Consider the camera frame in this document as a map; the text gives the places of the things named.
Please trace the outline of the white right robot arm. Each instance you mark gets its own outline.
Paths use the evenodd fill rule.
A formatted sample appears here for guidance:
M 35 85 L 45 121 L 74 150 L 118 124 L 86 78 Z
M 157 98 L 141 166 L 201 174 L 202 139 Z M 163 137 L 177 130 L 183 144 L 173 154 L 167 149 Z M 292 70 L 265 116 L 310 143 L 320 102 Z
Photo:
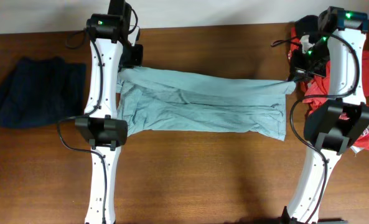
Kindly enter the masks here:
M 296 193 L 279 221 L 318 223 L 320 203 L 336 163 L 369 126 L 362 87 L 368 16 L 330 6 L 296 24 L 296 35 L 287 40 L 297 46 L 289 60 L 288 79 L 302 82 L 328 75 L 329 90 L 304 96 L 324 103 L 307 116 L 303 134 L 296 136 L 307 147 L 306 159 Z

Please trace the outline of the light blue-grey t-shirt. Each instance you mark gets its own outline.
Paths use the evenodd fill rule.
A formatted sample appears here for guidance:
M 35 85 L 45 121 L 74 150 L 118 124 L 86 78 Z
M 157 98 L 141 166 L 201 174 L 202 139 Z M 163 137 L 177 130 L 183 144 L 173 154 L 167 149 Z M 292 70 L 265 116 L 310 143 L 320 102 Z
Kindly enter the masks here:
M 282 141 L 286 96 L 296 85 L 136 67 L 120 71 L 116 87 L 118 118 L 128 122 L 129 135 L 145 130 L 256 132 Z

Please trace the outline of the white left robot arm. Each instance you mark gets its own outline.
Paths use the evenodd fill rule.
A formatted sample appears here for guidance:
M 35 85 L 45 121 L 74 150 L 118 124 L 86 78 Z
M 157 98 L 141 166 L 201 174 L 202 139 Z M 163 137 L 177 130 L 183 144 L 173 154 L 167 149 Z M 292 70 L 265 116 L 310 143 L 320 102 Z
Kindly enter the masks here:
M 118 118 L 116 89 L 121 68 L 142 62 L 137 16 L 94 14 L 86 22 L 92 57 L 90 91 L 75 127 L 90 145 L 91 187 L 85 223 L 115 223 L 114 188 L 128 125 Z

